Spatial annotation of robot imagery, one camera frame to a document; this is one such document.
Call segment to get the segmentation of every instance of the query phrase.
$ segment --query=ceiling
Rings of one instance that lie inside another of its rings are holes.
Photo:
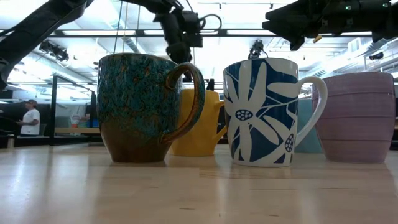
[[[16,25],[45,2],[46,0],[0,1],[0,29],[5,30]],[[286,40],[261,29],[266,12],[292,2],[294,1],[190,0],[193,10],[200,17],[217,14],[223,21],[222,29],[228,29],[229,34],[234,34],[224,37],[216,33],[213,33],[213,36],[208,34],[203,39],[203,48],[192,49],[192,63],[202,71],[205,78],[214,78],[216,82],[222,82],[223,69],[231,63],[247,59],[254,41],[262,40],[264,50],[269,57],[286,58],[298,63],[301,77],[318,73],[333,75],[339,72],[353,72],[360,66],[364,70],[369,69],[369,64],[375,66],[376,62],[373,61],[368,61],[366,64],[365,56],[369,53],[369,49],[359,55],[351,54],[349,57],[342,57],[342,55],[347,55],[347,52],[352,53],[352,49],[348,46],[354,40],[359,39],[364,48],[369,47],[370,38],[359,37],[368,34],[358,34],[358,38],[352,35],[342,35],[337,38],[324,37],[316,44],[313,43],[313,39],[306,39],[305,44],[298,51],[291,52]],[[181,1],[181,3],[185,9],[189,9],[186,1]],[[9,82],[15,83],[16,86],[22,82],[43,82],[41,85],[45,86],[50,81],[51,75],[58,73],[95,90],[97,74],[93,62],[97,62],[101,57],[113,52],[135,52],[136,49],[145,54],[159,56],[166,54],[167,44],[161,36],[160,24],[153,23],[153,18],[154,15],[144,7],[116,0],[95,0],[83,16],[61,26],[59,28],[61,32],[48,38],[51,43],[67,49],[70,56],[67,63],[57,63],[53,57],[35,49],[23,60],[25,68],[21,68],[28,73],[29,78],[27,75],[13,72]],[[212,30],[219,26],[218,20],[213,17],[209,17],[206,21],[205,29]],[[131,37],[127,39],[131,39],[136,47],[128,46],[122,38],[112,37],[116,33],[124,33],[123,30],[115,31],[118,24],[122,29],[128,30],[126,35]],[[146,34],[158,35],[137,37],[135,30],[145,30]],[[395,47],[389,44],[386,50]],[[379,48],[370,50],[374,53]],[[389,60],[395,58],[395,52],[392,50],[391,55]],[[334,66],[329,69],[330,71],[324,71],[325,65],[332,62],[341,66]]]

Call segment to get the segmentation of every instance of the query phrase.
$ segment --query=teal speckled mug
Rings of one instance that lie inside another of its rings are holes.
[[[195,96],[188,119],[177,127],[182,74],[192,74]],[[145,54],[113,54],[98,66],[97,113],[101,136],[114,162],[159,162],[172,141],[198,121],[205,83],[190,63]]]

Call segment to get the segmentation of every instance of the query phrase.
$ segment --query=white flower pattern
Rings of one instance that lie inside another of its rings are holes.
[[[277,161],[285,158],[285,153],[292,152],[294,144],[294,136],[292,135],[293,124],[297,120],[297,112],[291,112],[288,105],[296,103],[298,91],[295,83],[272,82],[267,83],[267,73],[270,75],[278,75],[278,72],[270,68],[269,63],[265,60],[257,68],[252,68],[253,60],[240,62],[240,67],[232,69],[235,74],[231,74],[231,70],[224,71],[224,103],[225,110],[230,116],[228,125],[228,142],[232,151],[234,160],[253,161],[252,151],[261,149],[252,149],[252,129],[258,130],[273,146],[265,144],[264,147],[272,147],[276,149],[279,146],[285,148],[285,151],[271,152],[270,160]],[[266,95],[266,91],[277,93],[284,97],[283,102],[278,99],[271,98]],[[273,105],[267,105],[266,100],[275,101]],[[285,106],[286,116],[292,120],[291,124],[286,125],[281,122],[279,116],[267,114],[267,111],[277,106]],[[239,138],[239,145],[233,146],[235,139]]]

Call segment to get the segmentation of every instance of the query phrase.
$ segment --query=light blue mug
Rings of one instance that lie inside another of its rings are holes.
[[[301,87],[313,83],[320,100],[297,133]],[[295,146],[313,128],[326,105],[325,82],[299,80],[299,66],[281,58],[258,58],[224,69],[224,104],[233,162],[245,166],[283,167],[292,163]]]
[[[312,100],[311,99],[298,99],[298,124],[297,130],[300,131],[304,128],[305,124],[311,119],[312,116]],[[318,138],[318,133],[315,127],[304,137],[303,141],[298,144],[294,150],[301,153],[323,153],[322,145]]]

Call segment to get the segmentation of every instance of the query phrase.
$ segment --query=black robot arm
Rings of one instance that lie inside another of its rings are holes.
[[[61,25],[78,19],[94,0],[49,0],[13,28],[1,35],[12,33],[0,42],[0,90],[7,86],[7,79],[14,66],[34,50]],[[176,63],[192,59],[190,47],[202,47],[200,30],[203,28],[198,15],[183,11],[176,0],[123,0],[138,4],[156,14],[154,22],[160,22],[169,47],[166,51]]]

